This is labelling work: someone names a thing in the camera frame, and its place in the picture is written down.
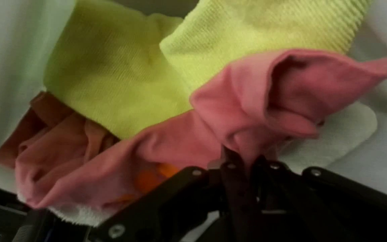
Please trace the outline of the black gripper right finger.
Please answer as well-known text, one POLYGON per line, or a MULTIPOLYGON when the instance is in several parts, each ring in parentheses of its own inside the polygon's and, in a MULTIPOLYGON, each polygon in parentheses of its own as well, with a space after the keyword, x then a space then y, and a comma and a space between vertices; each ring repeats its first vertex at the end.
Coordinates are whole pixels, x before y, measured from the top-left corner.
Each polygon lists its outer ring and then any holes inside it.
POLYGON ((252 181, 272 242, 387 242, 387 195, 336 172, 259 158, 252 181))

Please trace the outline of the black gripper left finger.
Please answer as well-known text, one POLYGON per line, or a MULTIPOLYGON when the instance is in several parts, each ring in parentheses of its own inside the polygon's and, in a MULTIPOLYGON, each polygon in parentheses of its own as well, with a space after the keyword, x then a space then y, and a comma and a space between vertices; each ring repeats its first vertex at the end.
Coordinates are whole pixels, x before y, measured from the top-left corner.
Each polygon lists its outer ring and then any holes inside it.
POLYGON ((224 236, 236 242, 240 238, 237 218, 244 214, 240 198, 244 182, 241 156, 224 150, 217 168, 185 168, 92 229, 87 242, 181 242, 214 211, 221 217, 224 236))

